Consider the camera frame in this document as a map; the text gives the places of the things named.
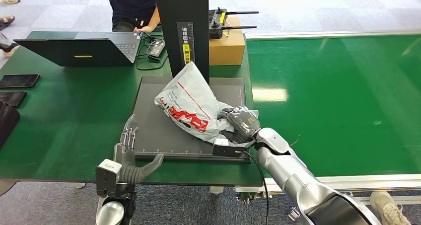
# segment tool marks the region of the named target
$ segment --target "person's hand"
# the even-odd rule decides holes
[[[135,29],[134,29],[133,31],[134,31],[134,32],[136,32],[136,33],[139,33],[139,32],[146,32],[146,33],[150,33],[150,32],[152,32],[154,29],[155,29],[155,27],[152,27],[152,26],[147,25],[147,26],[144,26],[144,27],[142,27],[142,28],[140,28],[140,29],[138,29],[137,27],[135,27]]]

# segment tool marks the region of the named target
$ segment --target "smartphone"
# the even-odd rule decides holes
[[[0,88],[33,87],[39,75],[4,75],[0,80]]]
[[[0,101],[18,107],[26,97],[26,92],[0,92]]]

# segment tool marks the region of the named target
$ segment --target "yellow sticker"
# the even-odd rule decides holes
[[[221,18],[219,19],[219,23],[223,24],[223,20],[225,20],[225,12],[221,14]]]
[[[183,58],[184,58],[184,64],[190,63],[190,45],[189,44],[183,44]]]
[[[92,55],[73,55],[75,58],[93,58]]]

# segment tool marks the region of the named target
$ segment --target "laptop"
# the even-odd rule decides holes
[[[14,41],[63,67],[131,66],[140,44],[133,32],[80,32],[73,39]]]

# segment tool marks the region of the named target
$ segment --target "floor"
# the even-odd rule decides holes
[[[259,10],[240,16],[243,25],[257,25],[248,34],[297,31],[420,30],[421,0],[210,0],[210,7]],[[31,31],[110,31],[108,0],[22,0],[0,2],[0,15],[16,16],[2,32],[11,39]],[[6,62],[0,59],[0,67]],[[262,224],[265,201],[235,202],[232,188],[216,196],[205,187],[139,186],[134,225]],[[19,182],[0,197],[0,225],[94,224],[95,186],[78,190],[61,183]],[[292,203],[285,196],[271,199],[270,224],[287,220]],[[421,207],[404,206],[413,223],[421,224]]]

